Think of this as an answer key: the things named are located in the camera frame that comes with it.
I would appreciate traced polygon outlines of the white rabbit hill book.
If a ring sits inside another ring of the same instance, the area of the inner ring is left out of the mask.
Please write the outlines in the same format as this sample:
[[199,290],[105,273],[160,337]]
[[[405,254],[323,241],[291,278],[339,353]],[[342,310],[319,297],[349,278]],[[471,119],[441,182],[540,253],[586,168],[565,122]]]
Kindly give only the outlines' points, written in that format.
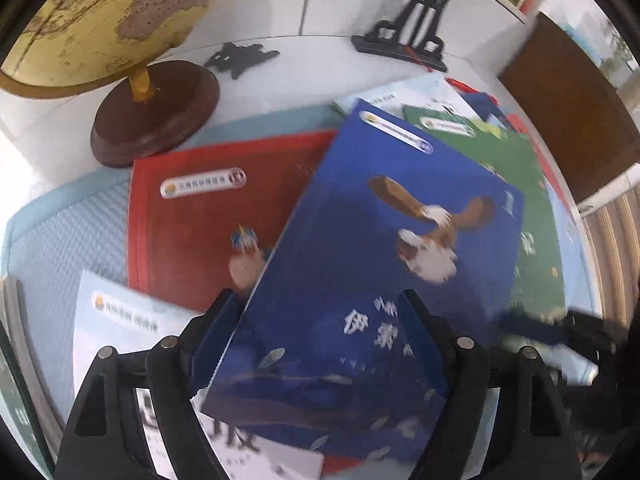
[[[148,350],[163,337],[178,335],[194,311],[168,304],[85,270],[81,272],[73,336],[74,389],[105,346],[120,354]],[[202,413],[198,420],[231,479],[318,479],[323,457],[299,451]]]

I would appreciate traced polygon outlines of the green insect book 03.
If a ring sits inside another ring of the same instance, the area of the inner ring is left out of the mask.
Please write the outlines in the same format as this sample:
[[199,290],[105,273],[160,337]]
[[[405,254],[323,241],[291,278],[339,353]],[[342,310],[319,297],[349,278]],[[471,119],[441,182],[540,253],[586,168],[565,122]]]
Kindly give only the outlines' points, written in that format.
[[405,105],[405,121],[475,160],[524,196],[512,302],[545,318],[565,307],[554,214],[533,144],[523,133],[439,110]]

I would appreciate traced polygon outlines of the dark blue eagle book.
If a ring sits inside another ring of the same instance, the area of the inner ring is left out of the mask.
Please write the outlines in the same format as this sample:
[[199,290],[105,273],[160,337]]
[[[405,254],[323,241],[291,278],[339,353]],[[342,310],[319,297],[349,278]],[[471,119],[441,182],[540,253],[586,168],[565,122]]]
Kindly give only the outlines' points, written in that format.
[[416,460],[444,396],[398,297],[481,344],[514,280],[523,194],[429,134],[359,102],[262,272],[202,404],[256,436],[356,460]]

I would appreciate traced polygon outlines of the teal mantis insect book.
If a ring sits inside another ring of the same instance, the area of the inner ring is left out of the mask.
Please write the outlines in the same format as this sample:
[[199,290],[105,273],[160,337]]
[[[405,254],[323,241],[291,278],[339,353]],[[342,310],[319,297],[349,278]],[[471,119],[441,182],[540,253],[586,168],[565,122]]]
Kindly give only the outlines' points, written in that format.
[[1,417],[13,441],[40,479],[52,479],[54,463],[9,336],[6,280],[1,281]]

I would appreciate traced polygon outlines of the red fairy tale book 01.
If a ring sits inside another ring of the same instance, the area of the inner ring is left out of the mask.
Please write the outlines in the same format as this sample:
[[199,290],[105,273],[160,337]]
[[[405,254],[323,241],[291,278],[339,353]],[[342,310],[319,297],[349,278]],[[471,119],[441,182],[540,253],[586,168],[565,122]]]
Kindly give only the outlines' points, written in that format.
[[204,312],[247,296],[334,131],[272,136],[139,159],[129,193],[129,287]]

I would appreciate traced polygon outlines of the coral red book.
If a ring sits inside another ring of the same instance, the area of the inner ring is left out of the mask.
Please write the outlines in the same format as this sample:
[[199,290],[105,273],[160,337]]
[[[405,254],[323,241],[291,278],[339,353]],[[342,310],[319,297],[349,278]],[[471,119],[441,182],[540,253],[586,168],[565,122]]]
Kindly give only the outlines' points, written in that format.
[[524,122],[521,120],[521,118],[518,117],[517,114],[506,113],[506,119],[515,131],[521,133],[523,136],[526,136],[527,140],[529,140],[529,142],[532,144],[534,152],[538,157],[539,166],[541,166],[544,175],[551,184],[552,188],[555,190],[555,193],[558,194],[559,199],[561,200],[565,209],[567,211],[570,211],[570,203],[567,200],[567,196],[561,188],[560,181],[556,177],[550,165],[548,157],[541,151],[538,142],[534,139]]

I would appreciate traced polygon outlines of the dark wooden cabinet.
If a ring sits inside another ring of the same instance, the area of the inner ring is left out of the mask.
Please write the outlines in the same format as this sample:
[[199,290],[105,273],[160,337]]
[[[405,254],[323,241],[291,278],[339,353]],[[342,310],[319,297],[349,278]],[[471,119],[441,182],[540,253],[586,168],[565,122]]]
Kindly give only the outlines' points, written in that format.
[[534,124],[577,203],[639,160],[639,130],[616,89],[546,14],[499,80]]

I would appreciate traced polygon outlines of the potted plant in grey vase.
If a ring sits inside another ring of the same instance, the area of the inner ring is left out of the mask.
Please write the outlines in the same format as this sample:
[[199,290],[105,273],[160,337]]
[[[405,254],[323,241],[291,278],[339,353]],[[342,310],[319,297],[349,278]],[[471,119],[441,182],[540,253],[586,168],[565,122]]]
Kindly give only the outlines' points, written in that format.
[[634,55],[611,21],[606,22],[603,32],[608,45],[608,55],[603,58],[600,70],[605,76],[611,76],[623,65],[627,66],[633,61]]

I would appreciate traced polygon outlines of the small black metal ornament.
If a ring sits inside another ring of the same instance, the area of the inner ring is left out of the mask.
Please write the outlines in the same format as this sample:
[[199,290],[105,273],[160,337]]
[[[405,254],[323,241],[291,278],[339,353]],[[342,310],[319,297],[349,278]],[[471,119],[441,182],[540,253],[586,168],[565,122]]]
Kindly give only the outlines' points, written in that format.
[[233,42],[226,42],[204,63],[204,66],[214,68],[221,73],[229,73],[232,79],[237,80],[250,68],[277,58],[279,55],[278,50],[264,51],[262,44],[238,46]]

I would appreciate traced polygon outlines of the round embroidered fan on stand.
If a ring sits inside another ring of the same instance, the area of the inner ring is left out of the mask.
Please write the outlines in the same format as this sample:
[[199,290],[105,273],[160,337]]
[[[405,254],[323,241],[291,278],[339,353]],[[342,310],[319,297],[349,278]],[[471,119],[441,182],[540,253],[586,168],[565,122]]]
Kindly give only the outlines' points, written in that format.
[[393,20],[378,21],[365,34],[352,36],[352,45],[360,53],[446,73],[445,43],[438,28],[449,1],[409,0]]

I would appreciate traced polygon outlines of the antique yellow desk globe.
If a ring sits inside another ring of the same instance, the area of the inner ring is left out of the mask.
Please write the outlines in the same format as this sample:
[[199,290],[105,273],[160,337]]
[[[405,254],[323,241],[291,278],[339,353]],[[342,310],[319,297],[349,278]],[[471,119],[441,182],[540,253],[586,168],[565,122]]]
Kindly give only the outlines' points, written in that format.
[[215,0],[1,0],[1,87],[27,99],[111,91],[90,146],[124,168],[188,140],[212,116],[220,85],[208,68],[163,61]]

